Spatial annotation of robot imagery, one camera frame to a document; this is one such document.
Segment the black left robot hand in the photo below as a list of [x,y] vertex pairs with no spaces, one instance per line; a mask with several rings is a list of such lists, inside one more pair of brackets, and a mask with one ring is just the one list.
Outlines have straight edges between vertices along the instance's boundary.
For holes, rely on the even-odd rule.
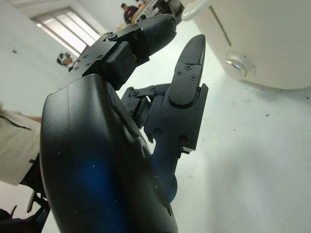
[[176,233],[175,170],[196,149],[208,87],[206,39],[194,36],[171,83],[117,91],[176,35],[163,14],[106,33],[47,96],[41,122],[42,180],[62,233]]

